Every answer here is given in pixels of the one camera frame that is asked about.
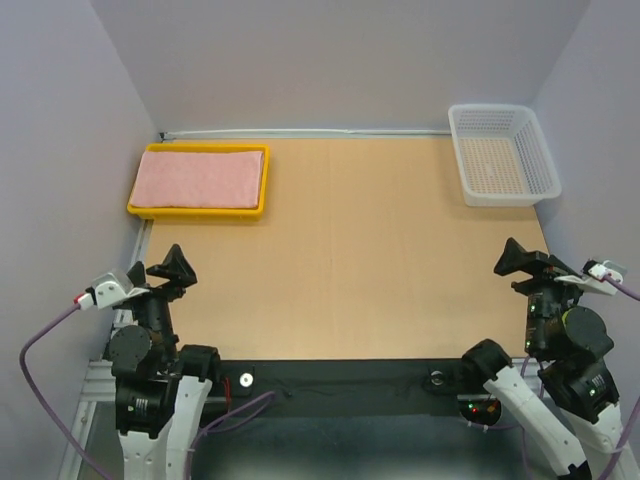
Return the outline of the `pink towel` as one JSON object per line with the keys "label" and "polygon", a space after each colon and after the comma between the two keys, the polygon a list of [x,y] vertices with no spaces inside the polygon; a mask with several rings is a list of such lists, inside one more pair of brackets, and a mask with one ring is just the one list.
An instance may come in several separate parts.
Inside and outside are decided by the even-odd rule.
{"label": "pink towel", "polygon": [[130,204],[137,208],[253,209],[264,155],[258,151],[146,152]]}

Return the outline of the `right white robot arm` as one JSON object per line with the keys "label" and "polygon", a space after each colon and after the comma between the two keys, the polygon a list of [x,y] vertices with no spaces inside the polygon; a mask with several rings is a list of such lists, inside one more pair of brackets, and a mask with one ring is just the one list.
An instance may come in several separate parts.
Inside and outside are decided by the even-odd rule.
{"label": "right white robot arm", "polygon": [[494,272],[528,276],[511,287],[527,300],[524,350],[540,364],[537,377],[554,405],[545,404],[490,339],[462,356],[463,384],[496,398],[537,444],[557,478],[638,478],[639,463],[628,440],[631,424],[622,419],[619,391],[605,362],[614,341],[604,319],[580,303],[586,293],[622,292],[624,269],[609,260],[589,260],[576,271],[509,238]]}

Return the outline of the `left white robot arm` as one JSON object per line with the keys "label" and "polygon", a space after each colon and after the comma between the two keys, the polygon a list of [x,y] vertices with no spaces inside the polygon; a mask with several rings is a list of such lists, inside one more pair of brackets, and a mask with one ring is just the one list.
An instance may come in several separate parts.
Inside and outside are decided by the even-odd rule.
{"label": "left white robot arm", "polygon": [[136,262],[110,305],[131,313],[108,344],[115,379],[115,427],[127,479],[183,479],[204,403],[222,382],[217,348],[180,345],[170,304],[197,275],[174,244],[150,267]]}

